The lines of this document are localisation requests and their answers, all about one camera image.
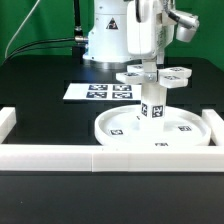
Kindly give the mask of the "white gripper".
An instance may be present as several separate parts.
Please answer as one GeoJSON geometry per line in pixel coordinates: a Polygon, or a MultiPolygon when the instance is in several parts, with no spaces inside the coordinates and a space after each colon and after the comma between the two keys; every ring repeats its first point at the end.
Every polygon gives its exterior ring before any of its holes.
{"type": "Polygon", "coordinates": [[[165,48],[173,41],[174,22],[168,17],[173,8],[174,0],[132,0],[128,3],[128,52],[143,60],[143,77],[147,83],[157,81],[156,61],[164,63],[165,48]]]}

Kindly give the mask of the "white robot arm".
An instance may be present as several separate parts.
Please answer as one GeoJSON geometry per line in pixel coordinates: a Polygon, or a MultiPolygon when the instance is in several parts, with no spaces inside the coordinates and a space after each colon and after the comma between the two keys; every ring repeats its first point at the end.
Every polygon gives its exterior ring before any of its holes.
{"type": "Polygon", "coordinates": [[[140,60],[144,80],[157,81],[165,48],[191,41],[198,27],[198,17],[178,11],[175,0],[94,0],[84,60],[105,69],[140,60]]]}

